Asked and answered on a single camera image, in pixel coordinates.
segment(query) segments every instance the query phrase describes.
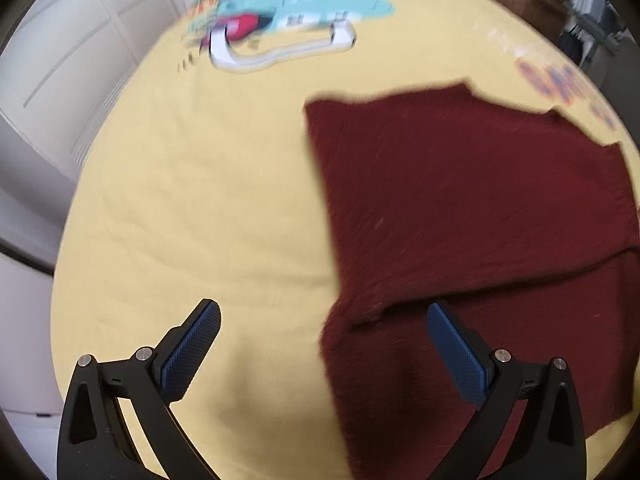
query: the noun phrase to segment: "white handle graphic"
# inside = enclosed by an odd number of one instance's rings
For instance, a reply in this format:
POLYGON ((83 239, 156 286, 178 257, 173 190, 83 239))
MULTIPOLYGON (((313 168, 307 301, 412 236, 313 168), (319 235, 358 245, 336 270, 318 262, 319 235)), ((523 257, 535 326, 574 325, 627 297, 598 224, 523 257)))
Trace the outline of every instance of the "white handle graphic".
POLYGON ((328 54, 349 50, 356 42, 356 35, 347 20, 333 22, 328 40, 307 41, 305 43, 274 48, 255 56, 236 54, 226 38, 226 27, 212 30, 209 37, 209 57, 216 68, 234 72, 260 70, 292 57, 328 54))

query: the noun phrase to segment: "folded garment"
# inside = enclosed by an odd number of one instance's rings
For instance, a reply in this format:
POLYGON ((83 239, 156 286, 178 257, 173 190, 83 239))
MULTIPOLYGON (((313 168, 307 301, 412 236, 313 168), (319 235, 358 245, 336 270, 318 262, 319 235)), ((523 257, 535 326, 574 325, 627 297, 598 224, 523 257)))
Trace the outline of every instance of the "folded garment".
POLYGON ((617 145, 464 85, 306 115, 340 276, 322 355, 358 480, 424 480, 475 409, 428 337, 433 299, 519 360, 565 358, 587 434, 631 409, 640 237, 617 145))

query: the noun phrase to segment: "blue textured pad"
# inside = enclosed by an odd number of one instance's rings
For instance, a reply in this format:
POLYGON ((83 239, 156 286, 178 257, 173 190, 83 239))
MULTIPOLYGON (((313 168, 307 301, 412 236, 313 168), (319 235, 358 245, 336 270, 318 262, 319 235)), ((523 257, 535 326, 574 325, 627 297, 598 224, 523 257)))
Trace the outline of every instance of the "blue textured pad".
POLYGON ((482 406, 488 389, 486 372, 437 303, 433 303, 427 311, 427 329, 460 396, 466 402, 482 406))
POLYGON ((162 368, 160 388, 181 399, 220 330, 220 308, 215 301, 198 316, 162 368))

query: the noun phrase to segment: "blue gripper pad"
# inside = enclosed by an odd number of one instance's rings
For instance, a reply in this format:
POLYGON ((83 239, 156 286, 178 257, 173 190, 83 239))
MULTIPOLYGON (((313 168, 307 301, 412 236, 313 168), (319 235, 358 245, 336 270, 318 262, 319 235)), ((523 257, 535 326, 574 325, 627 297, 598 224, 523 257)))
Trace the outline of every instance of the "blue gripper pad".
POLYGON ((203 300, 187 321, 169 331, 169 348, 175 348, 162 361, 159 369, 158 390, 165 402, 175 402, 184 397, 191 380, 220 331, 222 317, 215 301, 203 300))
POLYGON ((460 396, 478 408, 482 406, 493 379, 492 368, 487 369, 481 364, 456 325, 437 303, 430 305, 427 311, 427 329, 460 396))

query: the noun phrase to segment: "yellow bed sheet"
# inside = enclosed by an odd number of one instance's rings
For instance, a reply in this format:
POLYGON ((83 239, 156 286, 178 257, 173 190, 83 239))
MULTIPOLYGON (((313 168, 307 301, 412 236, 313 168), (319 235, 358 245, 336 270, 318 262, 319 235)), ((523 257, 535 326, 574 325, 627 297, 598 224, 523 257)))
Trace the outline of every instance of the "yellow bed sheet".
MULTIPOLYGON (((578 69, 491 0, 277 0, 274 14, 232 16, 275 1, 202 0, 124 89, 66 225, 54 363, 65 393, 79 355, 125 358, 213 298, 222 331, 172 406, 202 455, 225 480, 348 479, 319 356, 338 285, 305 101, 466 80, 620 142, 636 194, 640 157, 578 69)), ((590 478, 632 417, 588 440, 590 478)))

